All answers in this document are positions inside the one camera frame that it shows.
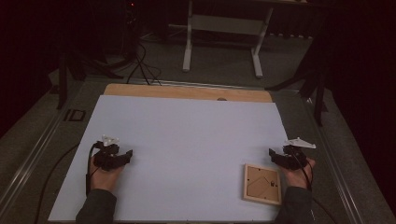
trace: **cable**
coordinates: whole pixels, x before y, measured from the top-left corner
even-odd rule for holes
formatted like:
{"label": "cable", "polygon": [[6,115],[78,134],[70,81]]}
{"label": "cable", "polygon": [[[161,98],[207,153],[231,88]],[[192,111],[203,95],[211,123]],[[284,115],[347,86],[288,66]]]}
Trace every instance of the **cable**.
{"label": "cable", "polygon": [[[174,32],[174,33],[168,35],[168,38],[169,38],[169,37],[172,37],[172,36],[174,36],[174,35],[178,35],[178,34],[180,34],[180,33],[183,33],[183,32],[185,32],[185,31],[187,31],[187,28],[183,28],[183,29],[181,29],[181,30],[179,30],[179,31],[176,31],[176,32]],[[146,34],[146,35],[140,36],[139,39],[140,39],[140,40],[143,40],[143,41],[147,41],[147,42],[160,42],[160,41],[162,41],[162,39],[159,38],[158,36],[154,36],[155,38],[153,38],[153,39],[148,39],[147,37],[149,37],[149,36],[151,36],[151,35],[155,35],[155,34],[154,34],[153,32],[151,32],[151,33],[148,33],[148,34]]]}
{"label": "cable", "polygon": [[136,56],[136,59],[137,59],[137,62],[138,62],[137,65],[139,66],[140,71],[142,72],[143,78],[146,80],[147,84],[150,85],[150,84],[149,84],[149,80],[148,80],[148,78],[146,77],[145,72],[143,71],[142,60],[139,58],[138,55]]}
{"label": "cable", "polygon": [[43,189],[41,190],[41,193],[40,193],[40,199],[39,199],[39,201],[38,201],[38,207],[37,207],[37,210],[36,210],[36,212],[35,212],[35,224],[38,222],[38,218],[39,218],[39,215],[40,215],[41,203],[43,202],[44,192],[46,191],[47,184],[48,184],[48,182],[49,182],[49,180],[50,180],[50,177],[52,176],[53,171],[54,171],[55,168],[58,166],[59,162],[61,162],[61,160],[62,160],[67,154],[69,154],[69,153],[70,153],[71,151],[73,151],[76,147],[78,147],[78,145],[79,145],[79,143],[76,144],[75,146],[71,147],[70,149],[68,149],[68,150],[62,155],[62,157],[61,157],[59,160],[56,161],[55,165],[53,165],[52,168],[51,168],[51,170],[49,171],[49,175],[47,176],[47,179],[46,179],[46,181],[44,182]]}
{"label": "cable", "polygon": [[338,222],[335,220],[335,217],[332,215],[332,213],[330,213],[329,210],[327,210],[327,208],[320,203],[316,198],[312,197],[312,201],[314,201],[317,205],[319,205],[319,207],[321,207],[321,209],[323,209],[323,211],[327,214],[327,216],[330,217],[330,219],[332,220],[332,222],[334,222],[335,224],[338,224]]}
{"label": "cable", "polygon": [[311,179],[311,181],[309,181],[309,177],[308,177],[308,175],[306,174],[306,171],[305,171],[303,165],[302,165],[302,164],[300,163],[300,161],[297,159],[297,157],[296,157],[296,155],[294,154],[294,151],[293,151],[293,150],[291,150],[291,155],[294,157],[294,159],[295,159],[295,160],[297,161],[297,163],[300,165],[300,169],[303,171],[303,174],[304,174],[305,179],[306,179],[306,183],[307,183],[308,190],[309,190],[309,191],[312,191],[312,179]]}
{"label": "cable", "polygon": [[114,71],[114,73],[117,74],[117,73],[119,73],[119,72],[122,72],[122,71],[128,69],[129,67],[131,67],[133,64],[134,64],[134,62],[131,62],[131,63],[129,63],[128,65],[124,66],[123,68],[120,68],[120,70]]}
{"label": "cable", "polygon": [[91,158],[93,149],[96,147],[96,144],[93,144],[90,153],[88,154],[88,166],[87,166],[87,174],[85,174],[85,194],[88,196],[88,193],[91,190]]}
{"label": "cable", "polygon": [[[309,167],[311,168],[311,181],[309,181],[309,177],[306,174],[306,171],[304,169],[304,167],[301,165],[300,161],[297,159],[296,155],[294,154],[294,151],[291,151],[291,155],[294,157],[294,159],[298,162],[298,164],[300,165],[300,169],[303,171],[303,174],[306,178],[306,183],[307,183],[307,187],[309,191],[312,191],[312,183],[314,181],[314,169],[312,168],[311,163],[309,163],[309,161],[307,162]],[[335,217],[330,213],[330,211],[322,204],[320,203],[316,198],[312,197],[312,200],[321,207],[321,209],[323,209],[323,211],[330,217],[330,219],[332,220],[332,222],[334,222],[335,224],[337,224],[337,221],[335,220]]]}
{"label": "cable", "polygon": [[96,169],[92,172],[91,177],[99,170],[100,167],[96,167]]}
{"label": "cable", "polygon": [[[141,45],[140,43],[138,43],[138,45],[140,47],[142,47],[143,49],[143,56],[142,56],[142,61],[146,58],[146,48],[143,47],[143,45]],[[126,80],[126,84],[129,84],[129,80],[131,79],[131,77],[134,75],[134,72],[136,71],[136,69],[139,67],[140,62],[137,63],[136,67],[134,68],[134,70],[132,70],[131,74],[128,76],[127,80]]]}
{"label": "cable", "polygon": [[[143,49],[143,51],[144,51],[144,56],[146,56],[146,53],[147,53],[147,50],[146,50],[146,48],[142,45],[142,44],[138,44],[142,49]],[[154,66],[150,66],[150,65],[147,65],[146,63],[144,63],[143,62],[143,60],[144,60],[144,57],[142,57],[142,59],[141,59],[141,63],[146,67],[146,69],[148,70],[148,72],[152,75],[152,77],[153,77],[153,79],[152,79],[152,81],[151,81],[151,83],[154,81],[154,80],[156,80],[157,82],[158,82],[158,84],[160,84],[160,86],[162,85],[161,84],[161,82],[160,82],[160,80],[158,79],[158,76],[160,76],[161,75],[161,69],[160,68],[158,68],[158,67],[154,67]],[[149,70],[149,67],[152,67],[152,68],[154,68],[154,69],[157,69],[158,71],[159,71],[159,75],[158,76],[155,76],[152,72],[151,72],[151,70]]]}
{"label": "cable", "polygon": [[125,56],[125,58],[122,60],[122,61],[120,61],[120,62],[116,62],[116,63],[111,63],[111,64],[102,64],[101,63],[101,65],[103,66],[103,67],[105,67],[105,68],[108,68],[108,69],[110,69],[110,70],[114,70],[114,69],[117,69],[117,68],[121,68],[121,67],[123,67],[123,66],[126,66],[126,65],[128,65],[128,67],[129,66],[131,66],[131,64],[132,63],[134,63],[134,54],[133,53],[128,53],[126,56]]}

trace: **forearm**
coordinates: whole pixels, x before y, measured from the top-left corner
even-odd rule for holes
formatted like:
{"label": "forearm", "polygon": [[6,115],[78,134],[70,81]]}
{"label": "forearm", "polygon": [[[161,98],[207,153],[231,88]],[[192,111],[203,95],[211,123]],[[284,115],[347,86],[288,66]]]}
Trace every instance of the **forearm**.
{"label": "forearm", "polygon": [[113,223],[117,198],[107,190],[93,189],[76,216],[77,224]]}
{"label": "forearm", "polygon": [[275,224],[309,224],[312,218],[312,193],[307,189],[288,187]]}

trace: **hand-mounted device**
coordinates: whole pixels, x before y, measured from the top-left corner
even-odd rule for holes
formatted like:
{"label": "hand-mounted device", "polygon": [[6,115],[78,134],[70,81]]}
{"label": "hand-mounted device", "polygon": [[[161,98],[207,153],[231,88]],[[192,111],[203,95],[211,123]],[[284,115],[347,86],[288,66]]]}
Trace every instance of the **hand-mounted device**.
{"label": "hand-mounted device", "polygon": [[129,150],[124,155],[117,156],[119,153],[120,147],[116,145],[120,141],[119,138],[112,138],[103,135],[102,142],[97,141],[94,143],[90,150],[90,155],[88,158],[88,169],[86,174],[86,183],[85,183],[85,193],[88,196],[88,193],[91,190],[91,158],[92,158],[92,151],[94,148],[99,148],[99,151],[94,155],[93,164],[102,170],[110,171],[113,169],[117,169],[126,163],[131,161],[133,156],[133,151]]}
{"label": "hand-mounted device", "polygon": [[305,154],[301,151],[301,147],[316,148],[316,146],[300,138],[288,140],[286,143],[288,145],[283,147],[284,156],[276,154],[271,148],[269,149],[271,161],[289,170],[304,168],[308,164],[308,161]]}

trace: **white sheet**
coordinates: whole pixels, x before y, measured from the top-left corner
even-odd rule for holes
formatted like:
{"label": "white sheet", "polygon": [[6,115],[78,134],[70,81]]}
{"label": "white sheet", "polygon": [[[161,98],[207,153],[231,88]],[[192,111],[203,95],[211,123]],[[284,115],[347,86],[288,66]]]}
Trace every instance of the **white sheet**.
{"label": "white sheet", "polygon": [[88,152],[102,134],[120,139],[120,154],[134,150],[114,192],[115,220],[247,222],[277,214],[275,205],[242,200],[244,164],[275,167],[268,148],[280,152],[287,140],[275,104],[103,95],[50,221],[75,220]]}

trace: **white metal stand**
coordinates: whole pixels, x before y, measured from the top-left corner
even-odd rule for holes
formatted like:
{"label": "white metal stand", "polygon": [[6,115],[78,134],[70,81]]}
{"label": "white metal stand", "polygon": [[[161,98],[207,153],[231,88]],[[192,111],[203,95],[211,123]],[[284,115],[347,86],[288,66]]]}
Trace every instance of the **white metal stand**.
{"label": "white metal stand", "polygon": [[259,52],[262,47],[265,33],[271,19],[273,8],[270,7],[264,21],[242,20],[233,18],[223,18],[205,15],[192,14],[192,0],[189,3],[189,17],[187,20],[187,44],[184,52],[183,71],[190,71],[191,64],[191,33],[194,30],[207,30],[243,35],[258,35],[259,41],[255,48],[251,50],[256,77],[262,77],[262,66],[260,64]]}

